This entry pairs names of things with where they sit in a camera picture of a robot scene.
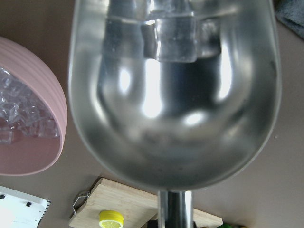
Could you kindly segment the silver metal ice scoop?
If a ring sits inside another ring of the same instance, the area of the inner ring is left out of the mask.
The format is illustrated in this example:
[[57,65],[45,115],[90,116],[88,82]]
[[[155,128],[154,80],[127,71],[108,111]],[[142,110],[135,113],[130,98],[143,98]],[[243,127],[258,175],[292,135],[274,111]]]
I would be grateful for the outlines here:
[[192,191],[261,152],[282,79],[270,0],[77,0],[68,93],[86,147],[191,228]]

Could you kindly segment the pink bowl of ice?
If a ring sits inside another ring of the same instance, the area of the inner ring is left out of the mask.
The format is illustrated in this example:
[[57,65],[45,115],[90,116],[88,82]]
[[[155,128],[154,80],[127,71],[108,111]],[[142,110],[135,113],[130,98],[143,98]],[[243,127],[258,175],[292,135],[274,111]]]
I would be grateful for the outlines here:
[[67,102],[51,69],[25,47],[0,39],[0,66],[25,83],[49,108],[59,130],[58,138],[23,137],[0,146],[0,173],[4,176],[36,174],[60,157],[67,131]]

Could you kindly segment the wooden cutting board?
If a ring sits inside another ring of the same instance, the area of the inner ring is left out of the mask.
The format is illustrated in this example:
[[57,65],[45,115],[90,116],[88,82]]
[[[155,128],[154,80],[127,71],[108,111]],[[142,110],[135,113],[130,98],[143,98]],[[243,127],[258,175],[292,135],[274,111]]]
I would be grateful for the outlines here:
[[73,228],[99,227],[99,214],[113,210],[123,216],[125,228],[217,228],[220,217],[192,205],[191,191],[161,191],[158,195],[101,178],[69,221]]

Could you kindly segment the half lemon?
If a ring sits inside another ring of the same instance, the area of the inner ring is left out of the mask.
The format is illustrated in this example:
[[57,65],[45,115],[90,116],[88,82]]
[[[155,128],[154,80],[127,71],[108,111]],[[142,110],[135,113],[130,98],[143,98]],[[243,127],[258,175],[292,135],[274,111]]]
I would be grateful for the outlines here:
[[114,210],[103,210],[99,213],[99,226],[101,228],[122,228],[124,217]]

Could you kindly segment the green lime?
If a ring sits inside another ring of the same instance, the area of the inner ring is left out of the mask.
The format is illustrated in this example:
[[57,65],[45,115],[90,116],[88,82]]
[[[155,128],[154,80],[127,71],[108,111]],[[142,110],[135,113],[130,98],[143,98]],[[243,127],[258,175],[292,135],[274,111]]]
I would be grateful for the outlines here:
[[220,227],[221,228],[247,228],[246,226],[236,225],[236,224],[228,224],[228,223],[223,223]]

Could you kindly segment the grey folded cloth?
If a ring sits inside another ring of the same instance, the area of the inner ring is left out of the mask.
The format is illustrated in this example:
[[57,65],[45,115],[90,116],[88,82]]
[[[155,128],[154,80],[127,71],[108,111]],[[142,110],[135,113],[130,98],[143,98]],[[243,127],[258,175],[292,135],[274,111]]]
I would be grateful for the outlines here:
[[288,29],[304,39],[304,1],[280,0],[275,15]]

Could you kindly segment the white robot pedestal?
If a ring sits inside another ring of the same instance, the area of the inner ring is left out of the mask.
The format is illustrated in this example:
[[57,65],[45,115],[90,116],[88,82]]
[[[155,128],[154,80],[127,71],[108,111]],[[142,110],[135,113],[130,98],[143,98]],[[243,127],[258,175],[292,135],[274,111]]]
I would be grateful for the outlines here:
[[2,228],[37,228],[51,201],[1,186],[0,226]]

